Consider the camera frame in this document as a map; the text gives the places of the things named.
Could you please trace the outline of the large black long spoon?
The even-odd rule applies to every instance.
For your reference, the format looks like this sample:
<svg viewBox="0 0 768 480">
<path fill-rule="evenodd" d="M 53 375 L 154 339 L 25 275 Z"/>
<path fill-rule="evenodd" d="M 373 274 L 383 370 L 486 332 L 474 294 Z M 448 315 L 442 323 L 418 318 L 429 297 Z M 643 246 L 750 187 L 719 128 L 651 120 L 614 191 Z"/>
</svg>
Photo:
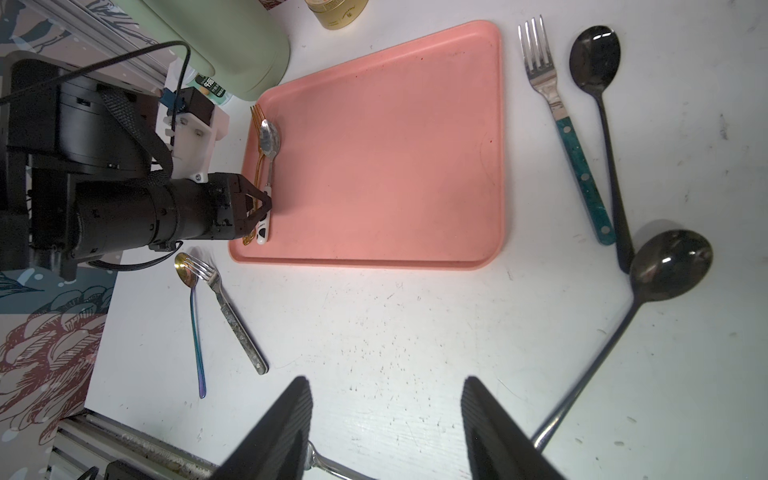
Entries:
<svg viewBox="0 0 768 480">
<path fill-rule="evenodd" d="M 531 441 L 537 451 L 541 452 L 546 448 L 578 397 L 618 344 L 640 307 L 649 302 L 673 299 L 692 290 L 705 277 L 712 263 L 711 243 L 703 235 L 692 230 L 662 232 L 640 248 L 630 267 L 629 281 L 633 300 L 629 310 L 592 363 L 532 436 Z"/>
</svg>

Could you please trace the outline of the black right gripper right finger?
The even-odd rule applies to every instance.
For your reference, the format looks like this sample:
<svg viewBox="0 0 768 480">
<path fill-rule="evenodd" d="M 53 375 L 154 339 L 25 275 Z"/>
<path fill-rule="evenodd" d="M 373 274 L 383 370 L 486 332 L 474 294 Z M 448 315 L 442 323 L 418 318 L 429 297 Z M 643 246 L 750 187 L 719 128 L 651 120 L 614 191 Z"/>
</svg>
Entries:
<svg viewBox="0 0 768 480">
<path fill-rule="evenodd" d="M 563 479 L 477 377 L 465 379 L 461 413 L 473 479 Z"/>
</svg>

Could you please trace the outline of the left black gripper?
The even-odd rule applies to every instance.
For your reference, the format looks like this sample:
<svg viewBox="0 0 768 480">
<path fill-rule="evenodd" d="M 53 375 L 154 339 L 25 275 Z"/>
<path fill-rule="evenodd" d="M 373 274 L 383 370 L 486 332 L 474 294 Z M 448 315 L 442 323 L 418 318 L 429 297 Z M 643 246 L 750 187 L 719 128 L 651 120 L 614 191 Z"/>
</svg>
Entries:
<svg viewBox="0 0 768 480">
<path fill-rule="evenodd" d="M 272 209 L 269 194 L 234 173 L 214 173 L 206 183 L 172 180 L 148 194 L 154 224 L 148 246 L 156 251 L 183 240 L 242 238 Z"/>
</svg>

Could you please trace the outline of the small black spoon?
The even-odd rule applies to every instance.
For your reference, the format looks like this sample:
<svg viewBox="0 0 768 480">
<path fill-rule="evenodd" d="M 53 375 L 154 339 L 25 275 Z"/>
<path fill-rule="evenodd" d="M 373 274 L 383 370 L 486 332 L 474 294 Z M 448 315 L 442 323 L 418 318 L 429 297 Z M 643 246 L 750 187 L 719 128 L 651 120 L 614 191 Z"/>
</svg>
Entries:
<svg viewBox="0 0 768 480">
<path fill-rule="evenodd" d="M 629 273 L 635 252 L 624 209 L 610 127 L 603 101 L 605 90 L 610 86 L 618 72 L 620 60 L 621 45 L 616 32 L 606 25 L 595 25 L 582 31 L 572 44 L 569 70 L 576 86 L 591 96 L 597 105 L 609 176 L 617 261 L 621 271 Z"/>
</svg>

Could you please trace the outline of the grey speckled handle fork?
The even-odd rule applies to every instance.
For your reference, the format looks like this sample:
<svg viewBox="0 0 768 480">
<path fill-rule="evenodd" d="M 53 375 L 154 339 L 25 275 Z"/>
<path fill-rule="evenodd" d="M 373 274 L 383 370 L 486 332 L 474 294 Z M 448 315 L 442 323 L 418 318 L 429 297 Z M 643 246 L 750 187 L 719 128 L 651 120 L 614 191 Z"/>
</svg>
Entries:
<svg viewBox="0 0 768 480">
<path fill-rule="evenodd" d="M 269 371 L 267 361 L 230 302 L 223 287 L 222 278 L 218 269 L 189 254 L 185 256 L 182 263 L 202 279 L 214 292 L 221 312 L 243 348 L 246 356 L 259 375 L 266 375 Z"/>
</svg>

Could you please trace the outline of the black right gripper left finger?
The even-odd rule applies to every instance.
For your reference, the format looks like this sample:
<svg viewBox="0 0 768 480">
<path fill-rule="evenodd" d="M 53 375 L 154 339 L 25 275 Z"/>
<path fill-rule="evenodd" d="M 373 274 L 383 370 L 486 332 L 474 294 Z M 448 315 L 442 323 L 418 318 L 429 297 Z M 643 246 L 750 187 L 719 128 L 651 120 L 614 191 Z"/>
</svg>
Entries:
<svg viewBox="0 0 768 480">
<path fill-rule="evenodd" d="M 313 400 L 296 377 L 248 433 L 214 479 L 300 479 L 307 459 Z"/>
</svg>

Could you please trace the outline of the silver ornate handle fork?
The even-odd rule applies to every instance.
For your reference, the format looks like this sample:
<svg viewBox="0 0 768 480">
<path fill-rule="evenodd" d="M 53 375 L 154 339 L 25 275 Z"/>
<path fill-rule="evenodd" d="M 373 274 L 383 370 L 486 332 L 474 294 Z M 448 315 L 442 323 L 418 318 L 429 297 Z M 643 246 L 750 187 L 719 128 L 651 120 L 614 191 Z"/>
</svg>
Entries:
<svg viewBox="0 0 768 480">
<path fill-rule="evenodd" d="M 308 441 L 304 470 L 309 471 L 313 468 L 322 470 L 338 479 L 374 480 L 373 477 L 364 475 L 354 469 L 324 457 L 317 451 L 314 444 L 311 441 Z"/>
</svg>

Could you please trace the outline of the iridescent rainbow spoon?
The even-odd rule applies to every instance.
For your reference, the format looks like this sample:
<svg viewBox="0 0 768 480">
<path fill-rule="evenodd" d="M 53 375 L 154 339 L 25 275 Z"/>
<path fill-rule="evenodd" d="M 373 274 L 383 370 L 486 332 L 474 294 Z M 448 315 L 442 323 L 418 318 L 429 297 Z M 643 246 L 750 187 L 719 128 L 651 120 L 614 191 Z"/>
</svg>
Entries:
<svg viewBox="0 0 768 480">
<path fill-rule="evenodd" d="M 189 310 L 198 382 L 198 396 L 200 399 L 204 399 L 207 396 L 207 385 L 196 311 L 196 286 L 199 277 L 188 268 L 184 262 L 186 258 L 187 255 L 185 253 L 178 253 L 174 259 L 174 268 L 181 281 L 189 288 Z"/>
</svg>

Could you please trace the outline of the gold ornate fork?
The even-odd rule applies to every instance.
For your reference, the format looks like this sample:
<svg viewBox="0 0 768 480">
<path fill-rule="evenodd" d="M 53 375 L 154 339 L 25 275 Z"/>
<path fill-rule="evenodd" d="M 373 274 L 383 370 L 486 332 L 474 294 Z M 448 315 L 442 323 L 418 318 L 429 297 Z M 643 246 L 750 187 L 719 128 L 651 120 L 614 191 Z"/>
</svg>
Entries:
<svg viewBox="0 0 768 480">
<path fill-rule="evenodd" d="M 258 103 L 250 107 L 250 112 L 252 117 L 253 129 L 256 136 L 256 153 L 257 153 L 257 161 L 255 163 L 256 168 L 255 168 L 255 173 L 253 178 L 253 184 L 255 186 L 259 186 L 262 165 L 264 162 L 264 154 L 261 147 L 260 132 L 261 132 L 261 122 L 265 119 L 265 115 L 261 106 Z"/>
</svg>

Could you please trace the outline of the teal handle fork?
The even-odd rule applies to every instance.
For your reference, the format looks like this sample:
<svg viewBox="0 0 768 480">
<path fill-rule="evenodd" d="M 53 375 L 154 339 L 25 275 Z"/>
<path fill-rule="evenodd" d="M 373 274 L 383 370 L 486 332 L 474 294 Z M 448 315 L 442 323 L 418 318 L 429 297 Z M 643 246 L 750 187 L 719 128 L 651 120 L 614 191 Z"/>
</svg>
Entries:
<svg viewBox="0 0 768 480">
<path fill-rule="evenodd" d="M 543 16 L 532 17 L 519 25 L 518 38 L 525 73 L 531 87 L 548 104 L 597 241 L 602 245 L 612 245 L 616 242 L 616 235 L 611 220 L 571 117 L 559 95 L 557 70 Z"/>
</svg>

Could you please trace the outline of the cow pattern handle spoon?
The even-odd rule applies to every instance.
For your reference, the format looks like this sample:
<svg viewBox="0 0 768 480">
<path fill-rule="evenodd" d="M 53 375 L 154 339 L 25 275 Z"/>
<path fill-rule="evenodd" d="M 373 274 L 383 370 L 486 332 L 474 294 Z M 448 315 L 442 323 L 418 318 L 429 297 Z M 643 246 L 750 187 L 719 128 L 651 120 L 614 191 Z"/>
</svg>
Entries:
<svg viewBox="0 0 768 480">
<path fill-rule="evenodd" d="M 260 125 L 259 132 L 260 147 L 262 153 L 267 159 L 267 179 L 264 186 L 264 192 L 272 197 L 274 160 L 281 148 L 281 138 L 278 128 L 269 120 L 264 119 Z M 257 225 L 256 242 L 264 245 L 269 239 L 271 211 L 267 212 L 265 218 Z"/>
</svg>

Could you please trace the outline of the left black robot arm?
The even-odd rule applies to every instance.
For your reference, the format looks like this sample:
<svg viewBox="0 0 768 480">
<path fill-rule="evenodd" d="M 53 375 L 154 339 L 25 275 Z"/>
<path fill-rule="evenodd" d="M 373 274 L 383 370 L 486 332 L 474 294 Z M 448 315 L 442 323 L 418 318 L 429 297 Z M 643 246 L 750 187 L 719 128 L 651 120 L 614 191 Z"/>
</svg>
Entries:
<svg viewBox="0 0 768 480">
<path fill-rule="evenodd" d="M 271 211 L 268 193 L 213 173 L 227 115 L 200 90 L 154 94 L 25 51 L 5 57 L 1 90 L 1 267 L 78 267 L 186 240 L 234 240 Z"/>
</svg>

